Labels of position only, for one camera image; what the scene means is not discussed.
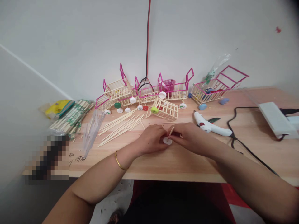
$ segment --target floor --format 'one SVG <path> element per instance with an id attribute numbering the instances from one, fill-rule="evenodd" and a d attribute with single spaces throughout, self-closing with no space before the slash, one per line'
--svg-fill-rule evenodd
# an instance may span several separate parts
<path id="1" fill-rule="evenodd" d="M 133 195 L 134 180 L 121 180 L 117 187 L 96 205 L 90 224 L 106 224 L 111 214 L 118 208 L 125 213 Z M 230 205 L 237 224 L 264 224 L 262 218 L 249 208 Z"/>

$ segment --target bracelet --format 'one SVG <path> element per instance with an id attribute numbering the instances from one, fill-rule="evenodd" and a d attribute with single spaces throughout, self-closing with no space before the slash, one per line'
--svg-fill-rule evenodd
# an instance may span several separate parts
<path id="1" fill-rule="evenodd" d="M 117 155 L 116 155 L 116 152 L 117 152 L 117 150 L 115 151 L 115 159 L 116 159 L 116 162 L 117 162 L 117 164 L 119 165 L 119 167 L 122 169 L 122 170 L 127 170 L 127 169 L 125 169 L 125 168 L 123 168 L 120 164 L 119 164 L 119 161 L 118 161 L 118 159 L 117 159 Z"/>

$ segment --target yellow package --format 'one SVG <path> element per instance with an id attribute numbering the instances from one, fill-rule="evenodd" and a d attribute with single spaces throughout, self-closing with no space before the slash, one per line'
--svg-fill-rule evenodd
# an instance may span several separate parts
<path id="1" fill-rule="evenodd" d="M 47 118 L 56 121 L 59 117 L 61 117 L 73 104 L 75 101 L 73 100 L 59 100 L 52 106 L 50 106 L 45 114 Z"/>

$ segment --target red stain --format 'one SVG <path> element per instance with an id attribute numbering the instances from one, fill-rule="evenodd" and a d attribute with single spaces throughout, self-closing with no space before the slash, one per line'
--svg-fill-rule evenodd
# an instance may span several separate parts
<path id="1" fill-rule="evenodd" d="M 281 32 L 281 29 L 277 26 L 276 27 L 276 33 L 280 33 Z"/>

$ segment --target plastic bag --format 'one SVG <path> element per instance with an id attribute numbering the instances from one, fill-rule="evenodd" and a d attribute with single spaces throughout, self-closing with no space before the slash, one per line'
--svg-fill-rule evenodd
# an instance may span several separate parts
<path id="1" fill-rule="evenodd" d="M 226 63 L 231 57 L 231 54 L 224 54 L 221 55 L 217 58 L 217 60 L 215 61 L 214 65 L 212 66 L 211 70 L 208 72 L 208 74 L 206 75 L 204 81 L 206 81 L 204 85 L 208 85 L 210 83 L 210 80 L 214 77 L 217 69 L 222 66 L 224 63 Z"/>

